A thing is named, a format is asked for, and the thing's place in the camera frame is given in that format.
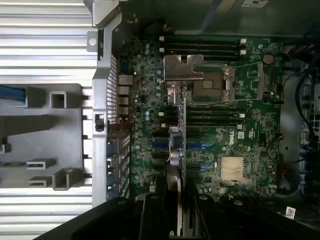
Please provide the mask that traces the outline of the black expansion slot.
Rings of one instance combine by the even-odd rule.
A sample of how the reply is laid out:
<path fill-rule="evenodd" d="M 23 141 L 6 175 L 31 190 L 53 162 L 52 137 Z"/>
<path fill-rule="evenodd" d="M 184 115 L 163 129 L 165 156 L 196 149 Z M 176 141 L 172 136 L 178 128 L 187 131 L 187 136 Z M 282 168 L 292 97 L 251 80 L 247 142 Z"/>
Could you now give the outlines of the black expansion slot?
<path fill-rule="evenodd" d="M 152 164 L 152 167 L 154 168 L 154 169 L 160 169 L 160 168 L 163 168 L 164 167 L 164 163 L 153 163 Z M 198 163 L 195 163 L 195 164 L 187 164 L 186 165 L 186 168 L 187 169 L 193 169 L 193 170 L 199 170 L 200 168 L 201 168 L 201 166 L 200 166 L 200 164 L 198 164 Z"/>

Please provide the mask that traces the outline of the silver finned chipset heatsink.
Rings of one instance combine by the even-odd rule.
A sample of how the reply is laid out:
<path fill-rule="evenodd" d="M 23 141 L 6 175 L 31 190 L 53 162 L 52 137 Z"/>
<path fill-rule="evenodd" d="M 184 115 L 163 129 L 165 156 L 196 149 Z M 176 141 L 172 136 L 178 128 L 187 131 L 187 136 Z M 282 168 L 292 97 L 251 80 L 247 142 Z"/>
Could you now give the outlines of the silver finned chipset heatsink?
<path fill-rule="evenodd" d="M 223 181 L 243 181 L 245 179 L 245 158 L 224 156 L 221 158 L 220 177 Z"/>

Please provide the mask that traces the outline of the blue expansion slot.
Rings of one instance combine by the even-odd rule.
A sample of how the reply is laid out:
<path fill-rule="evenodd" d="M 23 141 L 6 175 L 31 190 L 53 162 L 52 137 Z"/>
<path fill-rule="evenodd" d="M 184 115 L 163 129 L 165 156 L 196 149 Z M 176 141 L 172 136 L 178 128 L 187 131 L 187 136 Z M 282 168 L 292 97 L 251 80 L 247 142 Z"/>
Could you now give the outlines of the blue expansion slot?
<path fill-rule="evenodd" d="M 187 149 L 205 149 L 212 147 L 215 142 L 210 143 L 199 143 L 199 142 L 189 142 L 186 144 Z M 169 147 L 168 142 L 153 142 L 152 147 L 155 149 L 167 149 Z"/>

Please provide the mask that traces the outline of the small white barcode sticker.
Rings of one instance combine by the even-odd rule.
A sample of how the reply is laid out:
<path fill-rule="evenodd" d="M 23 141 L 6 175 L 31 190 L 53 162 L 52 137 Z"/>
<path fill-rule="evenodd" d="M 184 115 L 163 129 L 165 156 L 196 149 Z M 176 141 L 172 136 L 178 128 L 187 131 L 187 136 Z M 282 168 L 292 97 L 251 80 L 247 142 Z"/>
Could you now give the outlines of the small white barcode sticker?
<path fill-rule="evenodd" d="M 296 209 L 290 206 L 286 207 L 284 216 L 288 219 L 294 220 L 296 215 Z"/>

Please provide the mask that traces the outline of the black RAM slot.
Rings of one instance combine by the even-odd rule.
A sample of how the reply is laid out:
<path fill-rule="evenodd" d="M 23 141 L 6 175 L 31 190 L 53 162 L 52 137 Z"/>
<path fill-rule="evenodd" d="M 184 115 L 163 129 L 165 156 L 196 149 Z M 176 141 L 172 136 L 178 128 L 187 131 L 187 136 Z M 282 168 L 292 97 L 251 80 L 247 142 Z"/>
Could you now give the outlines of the black RAM slot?
<path fill-rule="evenodd" d="M 169 128 L 169 127 L 181 127 L 180 125 L 172 125 L 172 124 L 166 124 L 166 123 L 161 123 L 160 124 L 161 128 Z M 187 125 L 187 128 L 231 128 L 231 129 L 243 129 L 244 125 L 243 124 L 230 124 L 230 125 L 203 125 L 203 124 L 196 124 L 196 125 Z"/>
<path fill-rule="evenodd" d="M 160 111 L 158 113 L 159 117 L 181 117 L 183 116 L 183 113 L 178 112 L 165 112 Z M 237 113 L 237 112 L 215 112 L 215 111 L 187 111 L 186 117 L 187 118 L 213 118 L 213 117 L 236 117 L 236 118 L 244 118 L 246 115 L 244 113 Z"/>
<path fill-rule="evenodd" d="M 241 49 L 245 44 L 240 42 L 213 42 L 213 43 L 182 43 L 182 42 L 166 42 L 163 44 L 167 49 Z"/>
<path fill-rule="evenodd" d="M 247 43 L 249 38 L 241 36 L 217 36 L 217 35 L 164 35 L 158 37 L 162 42 L 169 41 L 240 41 L 242 43 Z"/>
<path fill-rule="evenodd" d="M 174 55 L 246 55 L 246 50 L 199 50 L 199 49 L 165 49 L 159 48 L 160 53 Z"/>
<path fill-rule="evenodd" d="M 239 62 L 243 60 L 240 55 L 204 55 L 204 61 L 214 61 L 214 62 Z"/>
<path fill-rule="evenodd" d="M 177 109 L 177 106 L 166 106 L 160 108 L 161 111 L 175 111 Z M 245 111 L 244 108 L 222 105 L 187 105 L 186 109 L 190 111 Z"/>
<path fill-rule="evenodd" d="M 188 125 L 226 125 L 226 124 L 242 124 L 245 121 L 243 119 L 222 119 L 222 118 L 195 118 L 195 119 L 187 119 L 186 123 Z"/>

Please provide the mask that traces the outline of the green Dell motherboard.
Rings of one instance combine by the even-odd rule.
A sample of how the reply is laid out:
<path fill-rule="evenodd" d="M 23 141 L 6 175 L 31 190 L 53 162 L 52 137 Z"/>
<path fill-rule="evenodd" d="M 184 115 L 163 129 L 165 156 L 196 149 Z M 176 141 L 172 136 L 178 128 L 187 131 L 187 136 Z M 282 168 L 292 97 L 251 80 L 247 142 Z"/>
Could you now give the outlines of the green Dell motherboard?
<path fill-rule="evenodd" d="M 177 110 L 162 111 L 160 108 L 173 106 L 174 90 L 186 87 L 186 91 L 193 89 L 195 80 L 164 80 L 164 56 L 181 55 L 162 53 L 164 43 L 236 43 L 240 41 L 204 41 L 204 40 L 173 40 L 160 41 L 157 35 L 131 36 L 124 45 L 119 59 L 119 75 L 133 75 L 133 84 L 129 90 L 129 112 L 120 119 L 128 127 L 126 143 L 127 150 L 122 158 L 119 171 L 119 194 L 134 197 L 141 193 L 154 190 L 154 175 L 165 173 L 169 148 L 153 148 L 152 143 L 169 141 L 169 127 L 162 128 L 161 124 L 176 125 L 177 116 L 158 116 L 159 112 L 177 112 Z M 187 110 L 186 112 L 229 112 L 243 113 L 239 117 L 186 117 L 187 119 L 243 119 L 243 129 L 216 127 L 186 127 L 187 143 L 215 144 L 205 149 L 186 149 L 186 165 L 200 164 L 200 169 L 187 169 L 186 177 L 192 178 L 199 193 L 211 194 L 217 197 L 227 196 L 258 196 L 271 198 L 277 189 L 275 156 L 278 151 L 278 141 L 284 135 L 280 132 L 282 94 L 282 51 L 284 43 L 279 38 L 246 37 L 248 42 L 238 49 L 182 49 L 182 50 L 246 50 L 245 55 L 209 55 L 209 56 L 241 56 L 243 60 L 235 62 L 204 61 L 195 64 L 195 72 L 205 72 L 204 65 L 243 66 L 261 62 L 264 72 L 264 88 L 262 99 L 252 103 L 239 102 L 223 104 L 242 108 L 244 111 L 231 110 Z M 263 56 L 272 54 L 274 62 L 271 65 L 263 63 Z M 181 61 L 186 63 L 187 55 L 181 55 Z M 257 67 L 239 70 L 237 81 L 244 81 L 239 91 L 255 92 L 258 87 Z M 221 158 L 243 157 L 245 163 L 245 179 L 230 181 L 221 179 Z M 153 164 L 164 163 L 164 167 L 154 169 Z"/>

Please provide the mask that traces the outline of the grey metal PC case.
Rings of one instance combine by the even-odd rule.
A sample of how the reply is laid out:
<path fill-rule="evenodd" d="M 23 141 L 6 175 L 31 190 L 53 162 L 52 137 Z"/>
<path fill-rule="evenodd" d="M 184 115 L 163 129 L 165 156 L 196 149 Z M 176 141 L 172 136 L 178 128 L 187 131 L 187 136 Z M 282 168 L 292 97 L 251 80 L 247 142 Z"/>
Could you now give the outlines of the grey metal PC case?
<path fill-rule="evenodd" d="M 137 240 L 140 213 L 136 196 L 119 193 L 119 172 L 128 127 L 118 109 L 120 53 L 140 35 L 239 36 L 277 38 L 281 53 L 282 100 L 273 197 L 212 196 L 223 207 L 240 240 L 320 240 L 320 145 L 303 110 L 303 86 L 320 83 L 320 0 L 268 0 L 261 8 L 245 0 L 83 0 L 97 29 L 92 80 L 92 203 L 94 228 L 111 240 Z M 185 237 L 206 240 L 187 192 Z M 294 219 L 286 207 L 296 209 Z"/>

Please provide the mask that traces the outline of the grey plastic parts rack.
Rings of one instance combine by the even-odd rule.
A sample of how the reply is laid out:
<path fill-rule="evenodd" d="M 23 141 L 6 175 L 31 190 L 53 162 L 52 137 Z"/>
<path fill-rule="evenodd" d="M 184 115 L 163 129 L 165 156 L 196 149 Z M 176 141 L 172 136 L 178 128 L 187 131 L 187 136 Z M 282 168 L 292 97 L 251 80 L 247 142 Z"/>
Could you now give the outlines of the grey plastic parts rack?
<path fill-rule="evenodd" d="M 83 184 L 82 87 L 0 84 L 0 188 Z"/>

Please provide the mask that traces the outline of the rear port block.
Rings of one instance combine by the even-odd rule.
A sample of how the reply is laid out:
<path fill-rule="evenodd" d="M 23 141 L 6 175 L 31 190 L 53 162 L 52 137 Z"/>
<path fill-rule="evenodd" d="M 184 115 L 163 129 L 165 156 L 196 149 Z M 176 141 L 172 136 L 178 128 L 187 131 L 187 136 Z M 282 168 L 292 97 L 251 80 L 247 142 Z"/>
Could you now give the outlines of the rear port block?
<path fill-rule="evenodd" d="M 133 84 L 133 75 L 121 74 L 118 76 L 117 85 L 117 114 L 118 116 L 129 115 L 130 87 Z"/>

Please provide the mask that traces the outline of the CPU socket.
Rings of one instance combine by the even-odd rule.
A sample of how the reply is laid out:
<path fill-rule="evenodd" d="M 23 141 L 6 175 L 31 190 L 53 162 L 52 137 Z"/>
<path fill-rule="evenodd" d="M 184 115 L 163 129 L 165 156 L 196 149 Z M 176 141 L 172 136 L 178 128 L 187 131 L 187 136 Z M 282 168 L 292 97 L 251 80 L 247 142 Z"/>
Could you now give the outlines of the CPU socket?
<path fill-rule="evenodd" d="M 249 92 L 239 91 L 236 98 L 237 87 L 243 88 L 244 81 L 237 81 L 237 72 L 257 68 L 258 86 L 253 88 L 254 96 Z M 189 105 L 222 106 L 233 103 L 248 103 L 262 99 L 265 83 L 265 74 L 262 62 L 255 62 L 241 66 L 229 66 L 227 64 L 207 64 L 203 68 L 209 71 L 203 72 L 203 79 L 193 81 L 192 90 L 185 92 L 186 102 Z"/>

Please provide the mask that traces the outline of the silver metal socket cover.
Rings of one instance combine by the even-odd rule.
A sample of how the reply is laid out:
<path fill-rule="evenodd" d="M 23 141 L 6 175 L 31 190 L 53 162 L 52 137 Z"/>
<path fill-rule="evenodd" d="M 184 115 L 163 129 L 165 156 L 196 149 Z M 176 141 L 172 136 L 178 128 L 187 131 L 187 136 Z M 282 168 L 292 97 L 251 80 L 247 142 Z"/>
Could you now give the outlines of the silver metal socket cover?
<path fill-rule="evenodd" d="M 181 55 L 165 55 L 163 58 L 163 73 L 165 81 L 193 81 L 202 80 L 203 73 L 195 72 L 194 65 L 203 64 L 204 56 L 192 54 L 186 56 L 186 63 Z"/>

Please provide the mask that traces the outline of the grey metal disk bay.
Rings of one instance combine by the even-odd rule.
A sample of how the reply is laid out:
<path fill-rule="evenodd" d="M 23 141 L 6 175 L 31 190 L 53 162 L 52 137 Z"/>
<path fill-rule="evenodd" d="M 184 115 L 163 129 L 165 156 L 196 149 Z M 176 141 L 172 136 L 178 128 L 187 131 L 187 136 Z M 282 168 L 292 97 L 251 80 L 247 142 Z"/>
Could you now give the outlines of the grey metal disk bay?
<path fill-rule="evenodd" d="M 314 142 L 320 145 L 320 83 L 306 81 L 303 86 L 302 109 L 312 127 Z"/>

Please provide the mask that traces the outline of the white label sticker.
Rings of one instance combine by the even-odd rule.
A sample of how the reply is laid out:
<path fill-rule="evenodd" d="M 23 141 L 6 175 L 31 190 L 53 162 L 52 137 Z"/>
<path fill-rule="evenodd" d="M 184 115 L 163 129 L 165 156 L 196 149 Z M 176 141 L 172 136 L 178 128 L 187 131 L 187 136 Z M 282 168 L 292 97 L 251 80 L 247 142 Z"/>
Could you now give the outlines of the white label sticker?
<path fill-rule="evenodd" d="M 246 8 L 263 8 L 269 0 L 245 0 L 242 7 Z"/>

